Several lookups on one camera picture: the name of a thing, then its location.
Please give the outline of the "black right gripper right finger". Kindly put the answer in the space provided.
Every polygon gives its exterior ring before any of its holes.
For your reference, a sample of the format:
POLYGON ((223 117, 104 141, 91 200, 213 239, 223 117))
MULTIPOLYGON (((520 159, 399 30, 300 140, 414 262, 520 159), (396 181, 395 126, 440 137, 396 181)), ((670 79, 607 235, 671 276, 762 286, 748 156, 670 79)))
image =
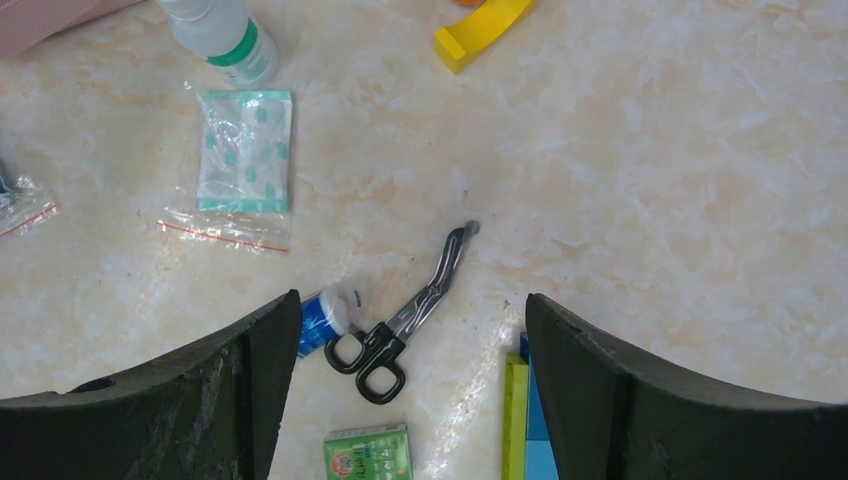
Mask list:
POLYGON ((563 479, 843 479, 847 408, 709 377, 526 301, 534 373, 563 479))

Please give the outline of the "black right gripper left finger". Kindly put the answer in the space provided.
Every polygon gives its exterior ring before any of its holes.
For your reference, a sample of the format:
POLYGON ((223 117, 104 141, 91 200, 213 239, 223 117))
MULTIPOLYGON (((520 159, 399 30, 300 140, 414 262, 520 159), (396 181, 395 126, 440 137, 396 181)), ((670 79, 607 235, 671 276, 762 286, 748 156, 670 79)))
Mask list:
POLYGON ((4 399, 2 477, 267 478, 301 325, 293 290, 133 368, 4 399))

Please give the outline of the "blue white dropper bottle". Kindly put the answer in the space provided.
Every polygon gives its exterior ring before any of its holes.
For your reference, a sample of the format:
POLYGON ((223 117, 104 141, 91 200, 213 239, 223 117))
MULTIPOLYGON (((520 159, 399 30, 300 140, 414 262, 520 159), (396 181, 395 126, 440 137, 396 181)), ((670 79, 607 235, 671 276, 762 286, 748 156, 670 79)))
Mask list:
POLYGON ((350 285, 334 284, 303 300, 301 310, 298 357, 304 358, 358 327, 361 296, 350 285))

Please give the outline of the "green gauze packet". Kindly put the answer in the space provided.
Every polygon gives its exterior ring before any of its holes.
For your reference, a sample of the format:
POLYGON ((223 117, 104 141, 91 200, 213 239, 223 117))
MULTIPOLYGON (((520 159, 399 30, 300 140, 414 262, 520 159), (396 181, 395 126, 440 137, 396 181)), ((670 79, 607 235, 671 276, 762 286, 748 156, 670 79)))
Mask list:
POLYGON ((288 251, 292 93, 184 89, 198 112, 158 228, 230 248, 288 251))

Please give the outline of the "white bottle green label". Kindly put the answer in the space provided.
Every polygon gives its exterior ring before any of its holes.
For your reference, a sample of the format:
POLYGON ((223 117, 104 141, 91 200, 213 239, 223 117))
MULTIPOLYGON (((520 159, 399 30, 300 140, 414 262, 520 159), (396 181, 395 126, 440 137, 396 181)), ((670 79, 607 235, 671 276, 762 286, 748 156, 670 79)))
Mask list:
POLYGON ((174 38, 203 57, 230 85, 253 90, 275 76, 277 45, 244 1, 158 0, 157 4, 166 12, 174 38))

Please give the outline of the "pink medicine kit case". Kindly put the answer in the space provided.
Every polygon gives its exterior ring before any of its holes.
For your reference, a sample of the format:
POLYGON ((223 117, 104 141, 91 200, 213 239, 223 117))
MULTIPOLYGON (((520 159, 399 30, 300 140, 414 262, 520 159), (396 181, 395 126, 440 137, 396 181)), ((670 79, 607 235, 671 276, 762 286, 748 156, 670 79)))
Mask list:
POLYGON ((1 59, 140 0, 1 0, 1 59))

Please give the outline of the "brown bottle orange cap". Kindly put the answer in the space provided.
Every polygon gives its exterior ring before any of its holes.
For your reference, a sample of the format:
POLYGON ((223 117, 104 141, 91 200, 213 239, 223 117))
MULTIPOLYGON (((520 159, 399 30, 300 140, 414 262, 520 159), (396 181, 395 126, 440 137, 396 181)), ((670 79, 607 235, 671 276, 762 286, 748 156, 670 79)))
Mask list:
POLYGON ((467 8, 476 8, 481 5, 484 0, 452 0, 452 2, 467 8))

